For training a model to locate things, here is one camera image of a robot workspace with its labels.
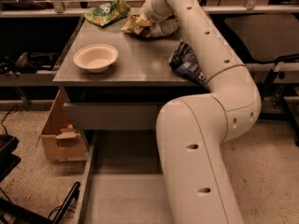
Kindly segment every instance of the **concrete floor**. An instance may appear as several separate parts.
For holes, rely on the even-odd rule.
[[[1,107],[0,119],[12,104]],[[45,159],[38,136],[49,108],[49,105],[33,105],[27,111],[19,109],[5,120],[8,133],[20,140],[14,153],[22,161],[0,184],[12,202],[44,217],[62,203],[74,182],[81,180],[85,164],[84,161]],[[249,132],[222,145],[224,162],[245,223],[298,223],[299,149],[294,142],[289,122],[258,120]],[[155,147],[148,149],[150,154],[154,150]],[[163,176],[150,170],[152,160],[139,159],[138,165],[125,157],[121,161],[117,163],[119,166],[113,166],[113,159],[99,155],[92,193],[101,197],[91,198],[86,223],[173,223]],[[146,173],[142,174],[140,169],[135,173],[120,171],[118,167],[126,162],[126,168],[146,163]],[[67,212],[63,223],[72,223],[73,216]]]

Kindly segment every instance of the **gray tabletop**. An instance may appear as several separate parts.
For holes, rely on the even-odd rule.
[[[137,12],[132,9],[129,16]],[[121,31],[127,19],[101,28],[83,22],[54,81],[65,86],[193,86],[194,84],[172,71],[168,64],[171,53],[186,35],[178,30],[169,37],[141,39]],[[91,44],[109,44],[119,51],[119,58],[104,73],[93,74],[75,66],[75,53]]]

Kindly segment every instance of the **chair seat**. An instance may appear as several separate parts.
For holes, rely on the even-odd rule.
[[[224,20],[251,57],[268,63],[299,54],[299,20],[292,14],[253,14]]]

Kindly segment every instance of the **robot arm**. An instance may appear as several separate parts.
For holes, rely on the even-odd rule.
[[[210,94],[177,98],[157,119],[157,143],[176,224],[243,223],[220,143],[252,127],[261,98],[249,71],[198,0],[147,0],[153,22],[175,12],[206,77]]]

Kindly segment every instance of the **green chip bag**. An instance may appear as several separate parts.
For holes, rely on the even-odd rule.
[[[113,0],[111,3],[105,3],[90,10],[84,14],[84,17],[93,24],[105,26],[112,21],[126,17],[130,10],[125,0]]]

